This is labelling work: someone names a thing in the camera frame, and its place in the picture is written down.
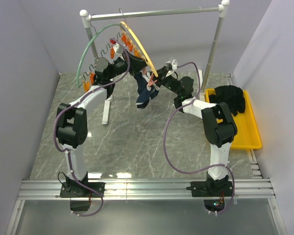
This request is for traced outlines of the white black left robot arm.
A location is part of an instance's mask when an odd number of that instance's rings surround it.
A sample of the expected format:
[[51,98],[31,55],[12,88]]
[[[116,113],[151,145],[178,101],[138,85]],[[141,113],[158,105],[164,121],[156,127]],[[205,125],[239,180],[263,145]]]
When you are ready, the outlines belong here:
[[147,67],[147,62],[124,51],[113,63],[104,57],[98,58],[94,67],[86,94],[70,104],[61,103],[57,109],[53,140],[56,148],[65,153],[67,161],[66,180],[62,184],[66,197],[103,196],[104,185],[89,182],[83,157],[83,144],[88,134],[87,114],[111,97],[117,82],[115,77],[122,79],[128,73],[136,75]]

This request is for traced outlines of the navy blue underwear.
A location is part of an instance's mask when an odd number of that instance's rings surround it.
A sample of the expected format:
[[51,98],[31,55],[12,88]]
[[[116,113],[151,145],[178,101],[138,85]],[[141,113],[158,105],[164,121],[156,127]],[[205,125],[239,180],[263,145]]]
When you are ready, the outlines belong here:
[[151,73],[147,72],[147,76],[142,75],[142,71],[134,76],[137,82],[138,88],[138,98],[136,100],[136,107],[138,110],[142,110],[147,107],[147,105],[158,96],[159,90],[156,90],[154,86],[148,87],[147,83],[151,77]]

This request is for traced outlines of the pink end clothespin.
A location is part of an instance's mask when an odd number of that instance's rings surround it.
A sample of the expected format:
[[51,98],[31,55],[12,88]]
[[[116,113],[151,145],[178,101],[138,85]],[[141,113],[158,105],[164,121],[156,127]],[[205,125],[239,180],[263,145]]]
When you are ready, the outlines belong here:
[[150,79],[149,79],[149,81],[148,81],[148,83],[147,83],[147,86],[148,86],[148,87],[153,86],[153,85],[158,81],[157,79],[154,80],[153,78],[154,78],[154,73],[152,73],[152,75],[151,75],[151,77],[150,77]]

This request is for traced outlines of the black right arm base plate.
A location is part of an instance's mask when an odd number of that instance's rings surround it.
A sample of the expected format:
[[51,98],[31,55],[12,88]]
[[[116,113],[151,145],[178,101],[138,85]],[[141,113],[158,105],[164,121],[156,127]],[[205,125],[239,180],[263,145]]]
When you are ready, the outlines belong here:
[[186,190],[190,190],[192,197],[220,197],[232,196],[234,186],[232,182],[193,181]]

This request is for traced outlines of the yellow clip hanger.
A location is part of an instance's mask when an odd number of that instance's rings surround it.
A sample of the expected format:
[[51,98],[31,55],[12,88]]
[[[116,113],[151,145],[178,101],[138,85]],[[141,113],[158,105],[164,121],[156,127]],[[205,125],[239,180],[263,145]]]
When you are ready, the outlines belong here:
[[122,29],[122,41],[125,43],[125,46],[128,47],[130,52],[134,52],[134,57],[138,58],[139,61],[144,61],[146,66],[150,67],[153,75],[155,77],[158,77],[158,72],[149,55],[147,54],[145,48],[143,47],[136,34],[133,32],[133,30],[126,23],[123,11],[119,9],[119,12],[123,17],[123,21],[120,22],[120,27]]

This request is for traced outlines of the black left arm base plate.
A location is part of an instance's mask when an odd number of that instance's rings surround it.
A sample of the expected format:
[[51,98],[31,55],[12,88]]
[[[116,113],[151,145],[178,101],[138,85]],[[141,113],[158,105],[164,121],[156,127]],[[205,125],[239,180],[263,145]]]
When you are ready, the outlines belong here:
[[74,212],[86,212],[91,206],[92,198],[101,198],[104,195],[104,182],[86,182],[85,188],[75,181],[63,183],[60,198],[70,199],[70,209]]

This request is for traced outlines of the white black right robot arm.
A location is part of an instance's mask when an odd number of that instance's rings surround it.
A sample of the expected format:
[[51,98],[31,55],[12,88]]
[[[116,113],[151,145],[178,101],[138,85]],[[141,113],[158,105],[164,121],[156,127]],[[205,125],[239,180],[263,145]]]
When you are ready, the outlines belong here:
[[177,96],[173,100],[177,112],[190,114],[202,120],[204,134],[210,143],[210,165],[206,180],[191,183],[189,190],[198,196],[230,196],[234,185],[229,181],[227,168],[231,144],[238,129],[226,103],[201,101],[193,96],[194,80],[188,76],[174,78],[174,67],[168,64],[157,70],[156,83],[164,86]]

